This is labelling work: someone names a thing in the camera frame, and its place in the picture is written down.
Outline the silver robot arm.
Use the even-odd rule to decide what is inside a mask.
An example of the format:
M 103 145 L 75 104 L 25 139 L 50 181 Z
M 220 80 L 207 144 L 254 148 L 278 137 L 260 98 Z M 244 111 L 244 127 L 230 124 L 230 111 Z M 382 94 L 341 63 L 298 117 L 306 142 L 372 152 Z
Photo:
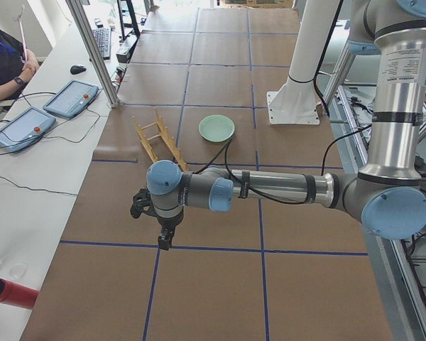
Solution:
M 233 197 L 252 195 L 286 205 L 317 203 L 341 210 L 385 239 L 405 239 L 426 225 L 426 197 L 415 153 L 426 90 L 426 1 L 355 1 L 349 45 L 380 53 L 367 160 L 357 174 L 319 176 L 208 167 L 181 171 L 169 160 L 151 165 L 131 214 L 161 225 L 160 249 L 171 248 L 187 206 L 226 212 Z

